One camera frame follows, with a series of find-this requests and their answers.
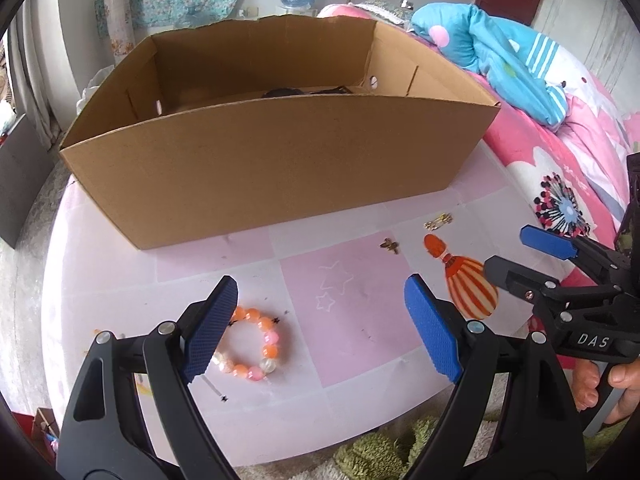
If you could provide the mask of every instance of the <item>beaded bracelet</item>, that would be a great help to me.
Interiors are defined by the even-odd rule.
[[[242,377],[250,381],[260,381],[267,374],[276,369],[278,362],[278,347],[276,343],[280,339],[278,333],[274,330],[274,320],[262,316],[256,308],[248,308],[245,310],[241,306],[237,306],[231,317],[229,326],[238,321],[249,321],[258,325],[258,328],[264,332],[264,346],[262,347],[262,360],[259,366],[245,366],[242,364],[234,364],[234,362],[223,352],[214,352],[213,364],[225,374],[233,374],[235,377]]]

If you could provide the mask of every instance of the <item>hand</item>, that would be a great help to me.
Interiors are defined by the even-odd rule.
[[[576,359],[574,380],[571,390],[574,393],[575,407],[579,412],[592,408],[598,403],[596,387],[600,382],[598,367],[591,361]],[[640,359],[628,365],[616,365],[609,373],[609,384],[614,388],[625,388],[605,424],[613,424],[631,415],[640,402]]]

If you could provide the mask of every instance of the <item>orange bead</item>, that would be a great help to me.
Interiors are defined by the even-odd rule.
[[[260,319],[260,311],[257,308],[250,308],[244,313],[244,318],[252,323],[257,323]]]
[[[258,328],[263,332],[268,332],[273,328],[273,321],[268,317],[261,317],[258,320]]]
[[[278,357],[278,347],[276,345],[265,345],[262,347],[262,355],[269,359]]]
[[[247,374],[249,373],[249,368],[244,365],[236,365],[234,366],[234,369],[231,373],[234,375],[234,377],[245,379]]]
[[[236,309],[234,310],[234,314],[233,316],[231,316],[231,321],[240,321],[241,319],[244,319],[244,315],[246,314],[244,308],[242,308],[240,305],[236,306]]]

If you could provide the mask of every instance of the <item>pink bead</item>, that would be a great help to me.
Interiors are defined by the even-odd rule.
[[[260,370],[260,367],[252,366],[249,368],[249,373],[246,375],[246,378],[250,381],[261,381],[264,378],[264,372]]]
[[[267,345],[275,345],[279,340],[280,340],[280,336],[278,335],[277,332],[274,332],[273,330],[269,330],[264,335],[264,342],[267,343]]]

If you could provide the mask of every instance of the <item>blue blanket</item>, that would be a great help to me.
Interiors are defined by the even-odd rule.
[[[426,5],[415,12],[412,27],[460,68],[485,76],[509,104],[552,131],[559,128],[566,97],[562,87],[544,80],[557,43],[469,4]]]

